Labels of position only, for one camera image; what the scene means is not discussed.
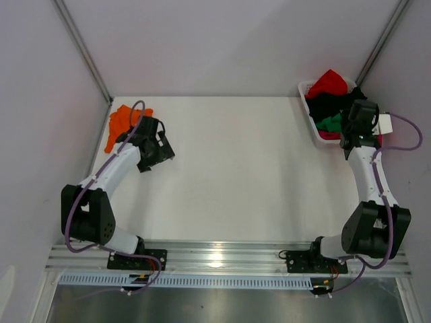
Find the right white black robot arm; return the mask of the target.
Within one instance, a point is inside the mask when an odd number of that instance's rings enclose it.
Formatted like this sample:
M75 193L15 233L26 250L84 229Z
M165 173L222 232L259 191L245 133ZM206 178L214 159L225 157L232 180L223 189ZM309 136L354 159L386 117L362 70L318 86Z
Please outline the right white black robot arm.
M341 113L340 147L354 174L359 204L339 235L311 244L307 262L314 271L325 270L332 260L355 258L380 269L396 256L411 223L410 210L400 207L385 177L385 148L373 133L379 114L378 104L369 100L355 100Z

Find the green t shirt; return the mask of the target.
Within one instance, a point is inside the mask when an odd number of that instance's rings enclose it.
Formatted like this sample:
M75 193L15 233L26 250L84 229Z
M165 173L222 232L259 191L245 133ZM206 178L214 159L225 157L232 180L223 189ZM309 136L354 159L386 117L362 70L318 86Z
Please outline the green t shirt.
M335 116L329 116L322 119L322 121L316 123L316 128L320 131L328 133L340 133L341 132L341 114Z

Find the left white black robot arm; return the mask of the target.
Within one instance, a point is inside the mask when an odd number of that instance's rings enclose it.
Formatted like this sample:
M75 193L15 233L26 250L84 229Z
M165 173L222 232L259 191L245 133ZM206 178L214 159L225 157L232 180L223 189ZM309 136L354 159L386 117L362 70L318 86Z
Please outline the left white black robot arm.
M143 238L117 225L110 198L133 168L148 172L174 157L164 123L152 116L142 117L138 125L118 137L115 150L95 174L62 189L61 231L65 241L90 242L92 247L122 254L129 268L141 268L146 261Z

